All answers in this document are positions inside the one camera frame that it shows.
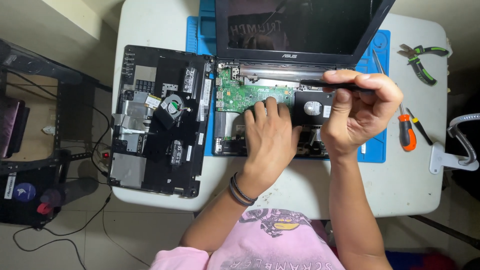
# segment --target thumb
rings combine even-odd
[[[300,140],[301,126],[296,126],[292,129],[292,151],[297,153],[297,146]]]
[[[352,106],[352,92],[345,89],[338,89],[333,99],[332,111],[330,112],[330,125],[339,124],[345,126]]]

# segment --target green-handled pliers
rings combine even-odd
[[[402,48],[403,50],[398,51],[398,53],[405,57],[408,57],[408,64],[412,66],[413,71],[415,71],[415,74],[422,82],[430,86],[434,86],[435,84],[437,84],[437,80],[430,76],[430,74],[428,74],[428,72],[423,67],[422,63],[420,62],[419,55],[430,53],[443,57],[449,55],[449,51],[440,47],[424,48],[422,45],[412,49],[409,46],[402,44],[400,45],[400,48]]]

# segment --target hand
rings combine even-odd
[[[329,120],[321,129],[321,138],[331,159],[355,156],[359,146],[382,132],[394,115],[403,94],[383,74],[362,74],[356,71],[327,71],[328,83],[356,83],[375,90],[374,95],[337,90]]]
[[[237,174],[240,190],[250,198],[257,198],[275,183],[297,153],[301,127],[292,129],[290,112],[285,103],[277,106],[273,97],[254,105],[245,112],[245,133],[248,158]]]

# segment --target screwdriver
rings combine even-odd
[[[425,140],[427,140],[427,143],[429,146],[432,146],[433,145],[433,142],[432,140],[430,140],[430,138],[428,137],[427,133],[425,132],[425,129],[423,129],[423,126],[421,125],[420,121],[418,120],[418,118],[416,118],[415,116],[413,116],[412,112],[406,108],[408,113],[410,114],[410,116],[412,117],[412,122],[413,124],[417,127],[417,129],[420,131],[420,133],[423,135],[423,137],[425,138]]]
[[[410,115],[405,114],[403,111],[403,104],[400,103],[400,144],[405,151],[413,151],[417,147],[417,137],[412,129],[412,123],[410,123]]]

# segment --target tiled floor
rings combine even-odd
[[[96,92],[96,107],[110,115],[111,94],[102,90]],[[93,139],[99,138],[105,130],[105,120],[97,113],[93,119]],[[103,140],[109,142],[109,135]],[[72,162],[69,177],[79,174],[96,173],[89,161]],[[57,233],[75,231],[86,223],[103,205],[109,194],[106,185],[97,191],[66,205],[58,217],[46,227]],[[450,216],[450,191],[442,194],[439,208],[427,215],[437,222],[448,225]],[[105,228],[109,236],[123,248],[141,260],[151,263],[156,252],[177,246],[182,233],[193,220],[192,213],[132,205],[112,199],[105,209]],[[378,220],[387,249],[419,250],[426,247],[448,249],[449,237],[408,217]],[[21,229],[18,226],[0,224],[0,265],[10,270],[63,270],[81,269],[71,243],[55,242],[35,252],[18,249],[12,235]],[[46,231],[25,231],[18,234],[19,243],[24,248],[35,248],[51,240],[60,239]],[[102,226],[102,215],[98,215],[81,232],[66,236],[77,244],[80,256],[89,270],[132,270],[147,267],[130,257],[113,244]]]

